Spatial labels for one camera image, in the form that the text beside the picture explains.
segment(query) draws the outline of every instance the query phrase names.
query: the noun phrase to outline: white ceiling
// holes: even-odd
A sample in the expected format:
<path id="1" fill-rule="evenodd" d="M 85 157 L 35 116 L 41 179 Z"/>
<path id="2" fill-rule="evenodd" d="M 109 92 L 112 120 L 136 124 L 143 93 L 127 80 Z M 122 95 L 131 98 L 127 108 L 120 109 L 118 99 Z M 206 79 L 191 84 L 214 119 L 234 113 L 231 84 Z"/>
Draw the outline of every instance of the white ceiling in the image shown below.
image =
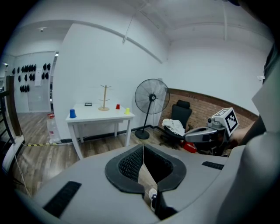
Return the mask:
<path id="1" fill-rule="evenodd" d="M 149 18 L 161 31 L 175 30 L 192 25 L 227 24 L 263 35 L 265 25 L 255 20 L 241 7 L 227 0 L 124 0 Z"/>
<path id="2" fill-rule="evenodd" d="M 40 32 L 41 27 L 45 27 L 43 32 Z M 51 27 L 38 24 L 17 29 L 7 43 L 4 52 L 12 56 L 18 56 L 33 52 L 56 51 L 68 30 L 67 27 Z"/>

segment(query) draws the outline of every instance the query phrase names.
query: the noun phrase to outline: white cloth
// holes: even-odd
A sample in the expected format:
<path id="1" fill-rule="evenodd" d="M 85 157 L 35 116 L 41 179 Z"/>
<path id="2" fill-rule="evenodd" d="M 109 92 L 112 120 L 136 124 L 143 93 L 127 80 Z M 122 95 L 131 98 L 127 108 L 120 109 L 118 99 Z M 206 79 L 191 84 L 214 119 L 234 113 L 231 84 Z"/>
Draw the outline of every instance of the white cloth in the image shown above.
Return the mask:
<path id="1" fill-rule="evenodd" d="M 176 135 L 184 136 L 185 129 L 183 128 L 183 125 L 178 120 L 172 120 L 172 119 L 164 119 L 162 121 L 162 126 L 167 126 L 169 130 L 171 130 Z"/>

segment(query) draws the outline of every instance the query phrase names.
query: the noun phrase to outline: wooden floor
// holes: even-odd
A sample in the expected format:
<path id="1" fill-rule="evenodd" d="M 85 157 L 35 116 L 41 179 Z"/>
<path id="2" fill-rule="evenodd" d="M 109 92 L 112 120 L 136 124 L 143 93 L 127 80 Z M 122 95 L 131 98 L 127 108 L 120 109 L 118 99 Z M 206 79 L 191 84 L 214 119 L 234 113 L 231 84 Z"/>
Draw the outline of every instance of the wooden floor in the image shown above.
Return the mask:
<path id="1" fill-rule="evenodd" d="M 25 137 L 25 144 L 39 144 L 49 141 L 46 124 L 47 113 L 19 113 L 18 117 Z M 160 139 L 162 132 L 160 130 L 147 128 L 147 131 L 150 134 L 150 138 L 147 140 L 138 139 L 132 132 L 130 145 L 159 144 L 162 142 Z M 80 147 L 83 156 L 89 157 L 123 147 L 125 138 L 125 134 L 121 134 L 117 137 L 90 140 L 80 144 Z M 23 146 L 17 156 L 27 189 L 31 195 L 34 195 L 43 184 L 78 160 L 74 146 L 71 143 L 57 146 Z M 22 182 L 16 163 L 12 167 L 12 174 L 18 181 Z M 156 183 L 144 165 L 140 170 L 138 182 L 145 187 L 146 193 L 152 187 L 157 188 Z M 15 187 L 26 193 L 23 185 L 16 184 Z M 149 201 L 147 194 L 145 195 L 145 201 Z"/>

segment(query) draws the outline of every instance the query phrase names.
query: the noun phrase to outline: ceiling pipe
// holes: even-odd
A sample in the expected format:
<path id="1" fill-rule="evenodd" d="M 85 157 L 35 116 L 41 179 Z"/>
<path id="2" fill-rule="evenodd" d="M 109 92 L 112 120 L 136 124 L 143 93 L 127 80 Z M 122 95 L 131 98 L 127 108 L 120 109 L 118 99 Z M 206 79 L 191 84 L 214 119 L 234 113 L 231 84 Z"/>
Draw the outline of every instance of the ceiling pipe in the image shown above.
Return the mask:
<path id="1" fill-rule="evenodd" d="M 127 28 L 127 30 L 126 30 L 126 35 L 124 36 L 124 38 L 123 38 L 123 40 L 122 40 L 122 43 L 123 43 L 123 44 L 125 43 L 125 41 L 126 41 L 126 39 L 127 39 L 128 30 L 130 29 L 130 25 L 131 25 L 131 22 L 132 22 L 133 18 L 136 16 L 137 12 L 141 11 L 141 10 L 142 10 L 143 8 L 145 8 L 146 6 L 147 6 L 147 3 L 145 2 L 145 3 L 143 3 L 139 8 L 137 8 L 137 9 L 135 10 L 135 13 L 134 13 L 133 16 L 131 17 L 130 23 L 129 23 L 128 28 Z"/>
<path id="2" fill-rule="evenodd" d="M 227 18 L 227 12 L 224 6 L 224 0 L 222 0 L 222 6 L 224 11 L 224 40 L 228 40 L 228 18 Z"/>

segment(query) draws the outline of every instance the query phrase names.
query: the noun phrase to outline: fan base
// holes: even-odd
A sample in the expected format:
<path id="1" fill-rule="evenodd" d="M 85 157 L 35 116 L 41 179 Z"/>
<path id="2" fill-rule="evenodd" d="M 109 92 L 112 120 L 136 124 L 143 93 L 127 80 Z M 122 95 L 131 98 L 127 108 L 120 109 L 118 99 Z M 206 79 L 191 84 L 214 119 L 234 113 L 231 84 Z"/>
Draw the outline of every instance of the fan base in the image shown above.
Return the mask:
<path id="1" fill-rule="evenodd" d="M 135 136 L 140 139 L 148 139 L 150 137 L 147 131 L 142 132 L 142 130 L 136 131 Z"/>

